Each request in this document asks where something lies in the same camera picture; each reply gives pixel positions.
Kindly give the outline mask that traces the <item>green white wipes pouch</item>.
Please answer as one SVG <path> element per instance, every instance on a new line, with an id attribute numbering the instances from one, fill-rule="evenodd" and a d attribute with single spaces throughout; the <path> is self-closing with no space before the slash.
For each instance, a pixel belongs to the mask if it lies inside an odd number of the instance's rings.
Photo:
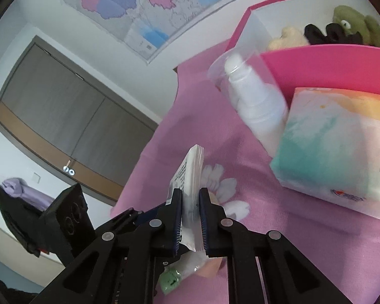
<path id="1" fill-rule="evenodd" d="M 159 277 L 159 285 L 164 295 L 174 291 L 184 279 L 191 275 L 204 278 L 213 278 L 217 275 L 222 258 L 209 258 L 205 251 L 189 251 L 183 254 L 178 261 L 165 268 Z"/>

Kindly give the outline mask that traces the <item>white wet wipes pack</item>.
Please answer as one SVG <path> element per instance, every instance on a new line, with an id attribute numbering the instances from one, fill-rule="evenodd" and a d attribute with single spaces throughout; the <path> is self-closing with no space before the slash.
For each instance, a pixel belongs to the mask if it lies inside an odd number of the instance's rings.
<path id="1" fill-rule="evenodd" d="M 182 191 L 180 243 L 194 252 L 203 251 L 199 205 L 203 163 L 204 148 L 194 145 L 170 180 L 166 200 L 166 204 L 170 204 L 174 190 Z"/>

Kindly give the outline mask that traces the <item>beige plush bear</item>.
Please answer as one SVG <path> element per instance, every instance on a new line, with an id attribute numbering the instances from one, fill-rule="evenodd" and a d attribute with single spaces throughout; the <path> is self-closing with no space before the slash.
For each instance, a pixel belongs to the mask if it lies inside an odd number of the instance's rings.
<path id="1" fill-rule="evenodd" d="M 269 42 L 267 51 L 304 47 L 307 45 L 309 45 L 309 42 L 300 30 L 287 26 L 282 29 L 280 37 L 272 39 Z"/>

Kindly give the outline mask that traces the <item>black soft cloth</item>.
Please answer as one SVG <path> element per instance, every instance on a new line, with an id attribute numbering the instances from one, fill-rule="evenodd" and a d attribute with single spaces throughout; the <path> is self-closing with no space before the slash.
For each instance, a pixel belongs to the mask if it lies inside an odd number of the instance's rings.
<path id="1" fill-rule="evenodd" d="M 325 44 L 363 44 L 363 37 L 359 32 L 346 34 L 343 27 L 337 23 L 330 23 L 325 27 L 326 34 L 313 24 L 304 29 L 304 36 L 311 45 Z"/>

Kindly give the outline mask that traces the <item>green plush turtle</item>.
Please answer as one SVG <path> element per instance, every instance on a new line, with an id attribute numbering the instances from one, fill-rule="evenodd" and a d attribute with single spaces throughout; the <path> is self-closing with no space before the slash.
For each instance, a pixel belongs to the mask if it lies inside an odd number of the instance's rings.
<path id="1" fill-rule="evenodd" d="M 360 33 L 365 45 L 380 47 L 380 23 L 372 16 L 365 16 L 349 6 L 337 6 L 333 21 L 341 25 L 348 35 Z"/>

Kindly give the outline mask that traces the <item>purple cloth pile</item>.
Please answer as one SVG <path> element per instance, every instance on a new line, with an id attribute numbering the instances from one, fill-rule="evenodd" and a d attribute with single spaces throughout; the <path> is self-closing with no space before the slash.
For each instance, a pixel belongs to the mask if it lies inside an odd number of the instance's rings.
<path id="1" fill-rule="evenodd" d="M 29 187 L 20 178 L 8 178 L 2 182 L 3 190 L 12 198 L 20 198 L 39 211 L 45 211 L 53 203 L 54 198 Z"/>

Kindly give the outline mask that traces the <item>pink bed sheet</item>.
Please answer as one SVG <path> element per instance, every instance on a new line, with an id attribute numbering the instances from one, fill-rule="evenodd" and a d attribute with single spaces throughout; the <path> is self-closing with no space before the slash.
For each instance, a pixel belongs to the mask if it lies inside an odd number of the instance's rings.
<path id="1" fill-rule="evenodd" d="M 228 100 L 208 80 L 209 66 L 225 50 L 213 46 L 178 68 L 178 92 L 160 122 L 111 216 L 148 211 L 167 198 L 169 182 L 194 145 L 207 165 L 221 165 L 237 181 L 228 202 L 244 202 L 251 231 L 277 230 L 288 238 L 353 303 L 380 294 L 380 220 L 282 187 L 270 157 Z"/>

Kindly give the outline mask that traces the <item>grey brown wardrobe door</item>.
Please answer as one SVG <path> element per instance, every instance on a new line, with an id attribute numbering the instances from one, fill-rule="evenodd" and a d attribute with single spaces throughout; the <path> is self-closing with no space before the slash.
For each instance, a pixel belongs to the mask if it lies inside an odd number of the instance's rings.
<path id="1" fill-rule="evenodd" d="M 115 204 L 156 123 L 42 38 L 0 91 L 0 131 L 67 183 Z"/>

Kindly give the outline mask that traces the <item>pastel tissue pack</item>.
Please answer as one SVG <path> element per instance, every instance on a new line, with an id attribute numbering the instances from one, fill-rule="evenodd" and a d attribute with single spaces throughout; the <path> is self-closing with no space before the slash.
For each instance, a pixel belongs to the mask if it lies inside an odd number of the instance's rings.
<path id="1" fill-rule="evenodd" d="M 270 167 L 286 188 L 380 220 L 380 95 L 295 89 Z"/>

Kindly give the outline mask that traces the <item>white spray bottle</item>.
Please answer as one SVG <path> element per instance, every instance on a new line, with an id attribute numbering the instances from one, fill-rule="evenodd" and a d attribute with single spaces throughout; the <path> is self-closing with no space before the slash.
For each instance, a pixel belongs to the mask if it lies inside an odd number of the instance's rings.
<path id="1" fill-rule="evenodd" d="M 286 126 L 288 105 L 263 58 L 253 49 L 232 48 L 212 63 L 207 77 L 274 157 Z"/>

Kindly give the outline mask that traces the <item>pink cardboard box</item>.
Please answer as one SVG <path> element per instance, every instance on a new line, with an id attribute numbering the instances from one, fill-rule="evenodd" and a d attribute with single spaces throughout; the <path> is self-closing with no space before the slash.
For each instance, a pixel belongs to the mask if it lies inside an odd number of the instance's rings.
<path id="1" fill-rule="evenodd" d="M 311 23 L 324 28 L 339 5 L 380 18 L 369 0 L 266 0 L 246 9 L 227 48 L 256 51 L 258 56 L 251 64 L 266 64 L 287 98 L 300 86 L 380 94 L 379 47 L 335 44 L 266 50 L 286 26 L 303 29 Z"/>

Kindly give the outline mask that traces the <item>wall map poster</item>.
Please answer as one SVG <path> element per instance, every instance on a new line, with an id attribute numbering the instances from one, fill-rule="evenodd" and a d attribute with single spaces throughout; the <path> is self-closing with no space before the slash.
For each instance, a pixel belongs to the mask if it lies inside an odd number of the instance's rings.
<path id="1" fill-rule="evenodd" d="M 191 21 L 221 0 L 64 0 L 150 62 Z"/>

